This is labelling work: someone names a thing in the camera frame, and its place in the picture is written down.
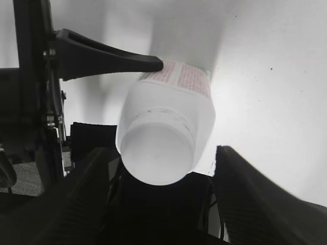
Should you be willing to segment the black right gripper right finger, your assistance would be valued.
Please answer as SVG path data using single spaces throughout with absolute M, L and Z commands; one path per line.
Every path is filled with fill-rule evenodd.
M 218 146 L 214 190 L 231 244 L 326 244 L 326 207 L 288 193 L 229 146 Z

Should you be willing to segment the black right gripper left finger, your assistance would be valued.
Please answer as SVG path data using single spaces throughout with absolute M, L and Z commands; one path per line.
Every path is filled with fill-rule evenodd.
M 96 244 L 115 149 L 96 148 L 43 194 L 1 193 L 1 244 Z

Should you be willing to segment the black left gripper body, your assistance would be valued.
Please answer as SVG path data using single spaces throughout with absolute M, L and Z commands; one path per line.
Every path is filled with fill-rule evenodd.
M 48 189 L 69 170 L 59 80 L 72 41 L 54 30 L 49 1 L 14 1 L 13 12 L 19 66 L 1 69 L 1 188 L 16 184 L 15 164 L 33 162 Z

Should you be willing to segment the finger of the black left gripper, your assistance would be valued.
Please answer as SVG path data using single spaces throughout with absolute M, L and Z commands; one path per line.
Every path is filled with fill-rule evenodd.
M 58 76 L 64 81 L 117 72 L 157 72 L 164 67 L 156 56 L 107 46 L 68 29 L 55 40 Z
M 117 125 L 93 125 L 74 122 L 71 125 L 71 159 L 78 161 L 95 148 L 115 149 Z

